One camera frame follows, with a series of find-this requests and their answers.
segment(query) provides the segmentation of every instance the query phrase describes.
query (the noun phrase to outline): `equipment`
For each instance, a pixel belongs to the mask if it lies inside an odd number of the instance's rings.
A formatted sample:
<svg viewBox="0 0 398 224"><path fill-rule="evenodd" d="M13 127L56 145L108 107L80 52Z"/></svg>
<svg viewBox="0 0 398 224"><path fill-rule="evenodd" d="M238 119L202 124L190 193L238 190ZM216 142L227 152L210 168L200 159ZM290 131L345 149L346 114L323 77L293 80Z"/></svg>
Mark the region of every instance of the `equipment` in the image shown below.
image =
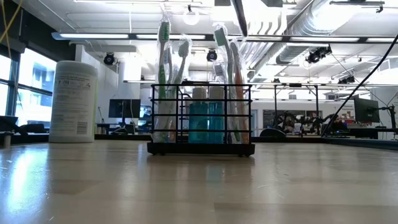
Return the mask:
<svg viewBox="0 0 398 224"><path fill-rule="evenodd" d="M217 60L216 50L209 50L209 52L207 53L206 59L208 62L213 62L213 61Z"/></svg>
<svg viewBox="0 0 398 224"><path fill-rule="evenodd" d="M355 98L354 107L356 121L380 123L378 101Z"/></svg>
<svg viewBox="0 0 398 224"><path fill-rule="evenodd" d="M305 59L305 61L308 63L318 63L330 53L332 53L330 45L329 47L319 47L316 50L310 51L310 55Z"/></svg>
<svg viewBox="0 0 398 224"><path fill-rule="evenodd" d="M114 58L114 53L112 52L106 53L106 56L104 58L104 63L105 65L114 65L116 63L116 59Z"/></svg>
<svg viewBox="0 0 398 224"><path fill-rule="evenodd" d="M120 125L125 127L126 118L139 118L141 100L115 100L109 101L109 117L122 118Z"/></svg>

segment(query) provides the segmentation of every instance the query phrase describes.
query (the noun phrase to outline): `black cable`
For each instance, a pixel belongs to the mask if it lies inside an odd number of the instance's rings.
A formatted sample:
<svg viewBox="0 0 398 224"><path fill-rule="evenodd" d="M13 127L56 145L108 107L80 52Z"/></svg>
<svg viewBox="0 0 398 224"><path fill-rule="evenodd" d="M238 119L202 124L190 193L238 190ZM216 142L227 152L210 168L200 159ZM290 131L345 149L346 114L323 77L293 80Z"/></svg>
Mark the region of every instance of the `black cable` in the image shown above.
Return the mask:
<svg viewBox="0 0 398 224"><path fill-rule="evenodd" d="M363 83L366 82L366 80L368 80L368 78L373 75L373 73L380 67L380 65L384 62L384 60L387 58L387 56L390 54L392 48L394 47L394 45L396 44L398 40L398 34L396 35L396 37L394 38L394 40L392 41L390 47L388 48L387 52L384 54L383 58L380 60L380 62L373 68L373 70L361 81L361 83L355 87L355 89L353 90L353 92L349 95L349 97L347 97L347 99L344 101L344 103L340 106L340 108L338 108L338 110L336 111L334 117L332 117L332 122L336 119L337 114L341 111L341 109L343 109L343 107L345 106L345 104L347 104L348 100L354 95L354 93L356 92L356 90L358 90L360 88L361 85L363 85ZM325 128L325 130L323 130L321 137L323 137L327 131L327 129L329 129L330 124L332 122L329 122Z"/></svg>
<svg viewBox="0 0 398 224"><path fill-rule="evenodd" d="M344 70L346 70L346 73L348 73L348 75L352 75L346 67L344 67L343 64L340 63L339 60L337 60L337 58L331 53L331 56L333 56L336 61L343 67ZM381 103L383 103L385 106L388 106L385 102L383 102L382 100L380 100L380 98L378 98L374 93L370 92L370 90L368 88L366 88L365 86L363 86L363 88L365 88L365 90L367 90L370 94L372 94L372 96L374 96L376 99L378 99Z"/></svg>

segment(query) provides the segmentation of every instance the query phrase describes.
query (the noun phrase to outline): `white container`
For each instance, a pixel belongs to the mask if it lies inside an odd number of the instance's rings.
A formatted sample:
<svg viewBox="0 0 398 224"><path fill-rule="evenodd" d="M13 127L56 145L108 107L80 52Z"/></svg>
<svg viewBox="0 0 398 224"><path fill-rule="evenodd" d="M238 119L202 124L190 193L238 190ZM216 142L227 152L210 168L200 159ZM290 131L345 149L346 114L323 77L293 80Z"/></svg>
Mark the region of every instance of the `white container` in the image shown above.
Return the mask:
<svg viewBox="0 0 398 224"><path fill-rule="evenodd" d="M72 61L57 63L52 98L50 142L93 142L95 67Z"/></svg>

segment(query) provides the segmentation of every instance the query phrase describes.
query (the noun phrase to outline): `stand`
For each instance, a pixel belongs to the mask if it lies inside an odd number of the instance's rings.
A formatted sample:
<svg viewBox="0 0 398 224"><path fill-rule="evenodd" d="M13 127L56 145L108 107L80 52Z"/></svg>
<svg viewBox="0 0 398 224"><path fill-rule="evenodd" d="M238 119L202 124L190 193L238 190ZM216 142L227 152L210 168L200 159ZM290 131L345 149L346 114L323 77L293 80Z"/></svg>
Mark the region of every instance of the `stand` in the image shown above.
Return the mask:
<svg viewBox="0 0 398 224"><path fill-rule="evenodd" d="M175 94L175 99L170 98L155 98L155 89L159 86L171 86L177 89ZM223 99L184 99L184 94L180 91L180 87L182 86L220 86L224 88L224 98ZM168 153L171 154L231 154L231 155L239 155L239 156L246 156L249 157L250 155L254 154L255 145L252 144L251 141L251 87L252 85L220 85L220 84L209 84L209 83L186 83L181 85L173 85L173 84L155 84L151 85L152 87L152 108L155 108L155 102L161 101L172 101L175 102L175 110L176 113L167 113L167 114L155 114L152 113L152 134L156 132L167 132L167 133L174 133L175 140L174 142L154 142L153 140L147 143L147 150L149 153L156 155L165 155ZM245 94L248 94L248 99L229 99L228 98L228 89L229 88L236 88L240 87L243 89ZM186 114L183 112L184 106L182 105L184 101L204 101L204 102L223 102L223 110L224 114ZM248 111L245 111L244 114L228 114L228 103L229 102L243 102L248 105ZM194 117L194 116L201 116L201 117L223 117L224 118L224 130L215 130L215 129L182 129L182 122L184 117ZM175 117L176 124L175 129L155 129L155 118L156 117ZM228 130L228 120L227 118L230 117L240 117L240 118L248 118L248 129L247 130ZM186 138L183 138L183 134L189 134L190 132L196 133L224 133L224 143L223 144L193 144L186 142ZM233 133L247 133L248 134L248 143L247 144L231 144L228 141L228 134Z"/></svg>

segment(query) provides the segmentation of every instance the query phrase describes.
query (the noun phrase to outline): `desk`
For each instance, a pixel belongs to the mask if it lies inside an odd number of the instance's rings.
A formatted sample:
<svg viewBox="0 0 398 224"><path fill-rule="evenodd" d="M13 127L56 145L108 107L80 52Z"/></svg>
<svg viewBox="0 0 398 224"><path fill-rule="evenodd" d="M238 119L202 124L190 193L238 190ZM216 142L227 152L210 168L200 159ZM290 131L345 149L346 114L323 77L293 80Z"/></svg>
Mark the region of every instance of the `desk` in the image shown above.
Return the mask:
<svg viewBox="0 0 398 224"><path fill-rule="evenodd" d="M371 138L379 139L380 132L398 132L398 129L392 128L351 128L349 129L349 135L355 136L356 138Z"/></svg>

